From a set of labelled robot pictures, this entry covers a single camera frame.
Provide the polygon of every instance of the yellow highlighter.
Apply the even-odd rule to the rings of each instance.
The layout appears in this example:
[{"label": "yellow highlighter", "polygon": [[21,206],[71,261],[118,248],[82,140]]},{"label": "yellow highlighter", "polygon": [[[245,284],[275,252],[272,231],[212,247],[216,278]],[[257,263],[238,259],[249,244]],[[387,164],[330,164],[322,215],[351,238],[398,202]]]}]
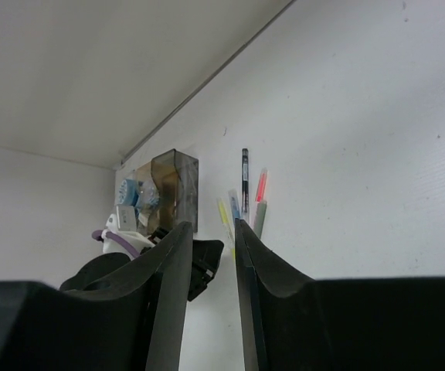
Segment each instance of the yellow highlighter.
[{"label": "yellow highlighter", "polygon": [[217,198],[217,207],[219,209],[219,215],[221,216],[221,222],[224,226],[224,229],[226,230],[226,235],[228,236],[229,240],[229,251],[231,251],[231,254],[233,257],[235,257],[235,239],[233,237],[233,232],[231,232],[231,226],[229,225],[229,219],[228,219],[228,213],[226,212],[226,207],[224,206],[223,199],[220,197]]}]

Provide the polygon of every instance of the table surface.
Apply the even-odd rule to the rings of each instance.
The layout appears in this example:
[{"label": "table surface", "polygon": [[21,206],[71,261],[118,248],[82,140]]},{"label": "table surface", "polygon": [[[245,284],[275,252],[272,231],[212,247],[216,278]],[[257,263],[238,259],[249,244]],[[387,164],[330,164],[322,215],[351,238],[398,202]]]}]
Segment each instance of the table surface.
[{"label": "table surface", "polygon": [[[445,275],[445,4],[300,1],[117,171],[171,148],[216,197],[269,170],[263,242],[315,278]],[[189,303],[181,370],[241,370],[234,262]]]}]

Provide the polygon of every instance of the purple cable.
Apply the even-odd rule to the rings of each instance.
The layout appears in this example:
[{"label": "purple cable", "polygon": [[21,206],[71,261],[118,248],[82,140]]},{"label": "purple cable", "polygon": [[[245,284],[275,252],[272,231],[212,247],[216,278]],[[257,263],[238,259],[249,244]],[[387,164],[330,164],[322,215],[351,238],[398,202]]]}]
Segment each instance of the purple cable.
[{"label": "purple cable", "polygon": [[[106,232],[106,237],[121,245],[133,258],[140,257],[140,253],[137,251],[137,249],[135,249],[131,243],[126,241],[123,237],[110,231]],[[94,238],[96,241],[104,241],[102,239],[102,230],[94,230],[92,232],[92,238]]]}]

